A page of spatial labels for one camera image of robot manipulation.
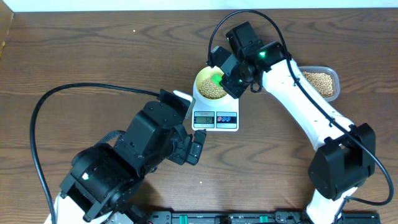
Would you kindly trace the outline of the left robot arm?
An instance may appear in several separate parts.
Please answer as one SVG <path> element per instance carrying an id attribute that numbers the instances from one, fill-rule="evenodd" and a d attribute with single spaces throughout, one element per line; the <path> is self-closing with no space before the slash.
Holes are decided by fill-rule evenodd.
<path id="1" fill-rule="evenodd" d="M 60 184 L 55 214 L 47 223 L 106 223 L 124 212 L 147 174 L 168 159 L 180 166 L 196 165 L 206 138 L 204 130 L 188 134 L 184 120 L 195 104 L 193 96 L 161 90 L 146 103 L 125 131 L 108 133 L 79 152 Z"/>

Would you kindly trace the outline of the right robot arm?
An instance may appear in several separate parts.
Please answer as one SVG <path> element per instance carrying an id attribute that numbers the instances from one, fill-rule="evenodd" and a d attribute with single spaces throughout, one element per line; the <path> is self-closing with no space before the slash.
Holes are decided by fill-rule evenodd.
<path id="1" fill-rule="evenodd" d="M 224 75 L 224 90 L 238 99 L 247 88 L 276 97 L 309 138 L 315 155 L 308 175 L 315 191 L 305 213 L 309 223 L 343 223 L 343 208 L 376 168 L 376 136 L 370 125 L 355 125 L 337 112 L 303 76 L 284 41 L 264 44 L 249 22 L 231 29 L 230 49 L 215 47 L 210 66 Z"/>

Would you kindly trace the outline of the green plastic scoop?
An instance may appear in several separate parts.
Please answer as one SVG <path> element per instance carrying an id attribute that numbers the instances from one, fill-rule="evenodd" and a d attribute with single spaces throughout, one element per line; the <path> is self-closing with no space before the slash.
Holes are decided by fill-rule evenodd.
<path id="1" fill-rule="evenodd" d="M 211 76 L 211 81 L 218 87 L 221 87 L 220 82 L 222 81 L 222 76 L 219 74 L 214 74 Z"/>

